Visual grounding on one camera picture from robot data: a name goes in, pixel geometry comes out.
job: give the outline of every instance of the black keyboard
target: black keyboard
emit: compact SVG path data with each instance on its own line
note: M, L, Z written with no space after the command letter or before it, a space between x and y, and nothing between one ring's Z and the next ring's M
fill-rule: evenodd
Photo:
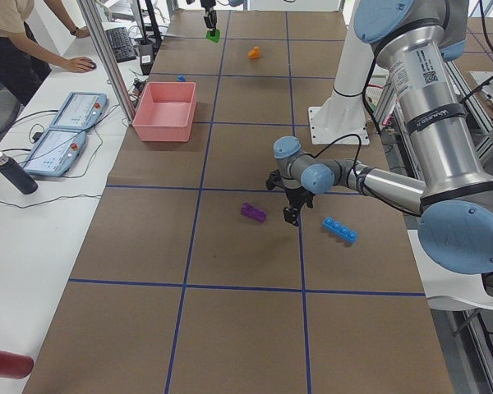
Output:
M106 30L109 45L112 47L113 54L117 63L137 59L130 35L126 27L115 27Z

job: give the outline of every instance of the white desk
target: white desk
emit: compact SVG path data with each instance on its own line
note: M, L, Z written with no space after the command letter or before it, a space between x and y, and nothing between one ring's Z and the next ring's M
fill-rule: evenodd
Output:
M91 57L97 69L72 74L54 67L21 117L59 109L72 91L106 93L108 107L117 104L91 39L75 40L66 53L66 57L81 55ZM138 60L119 63L119 69L127 86L135 78L131 71L140 72ZM53 117L50 113L22 121L7 133L0 149L31 148L30 128L35 123L48 126ZM0 174L0 200L27 205L61 195L101 195L126 133L123 118L122 110L117 108L97 126L104 144L83 177L38 181L36 192L23 195ZM91 131L85 150L68 176L84 172L99 143L99 137ZM8 153L16 156L22 152ZM97 204L98 199L91 198L60 200L28 209L0 204L0 350L36 359ZM26 381L0 378L0 394L20 393Z

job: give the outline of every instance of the red cylinder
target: red cylinder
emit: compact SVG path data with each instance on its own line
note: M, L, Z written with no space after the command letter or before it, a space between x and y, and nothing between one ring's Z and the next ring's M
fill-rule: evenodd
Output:
M31 373L34 363L28 355L16 355L0 350L0 378L25 378Z

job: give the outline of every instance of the green object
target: green object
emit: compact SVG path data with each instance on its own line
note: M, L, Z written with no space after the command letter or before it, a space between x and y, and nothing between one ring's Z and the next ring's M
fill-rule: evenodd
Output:
M215 43L218 43L219 39L221 38L221 31L219 29L216 29L215 31L208 30L206 32L206 38L209 39L210 41L214 41Z

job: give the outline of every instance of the black pants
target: black pants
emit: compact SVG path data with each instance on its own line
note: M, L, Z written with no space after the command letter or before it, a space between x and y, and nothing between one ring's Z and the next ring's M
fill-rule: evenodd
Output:
M25 33L36 42L25 23ZM0 37L0 82L26 105L51 72L49 64L18 49L10 39Z

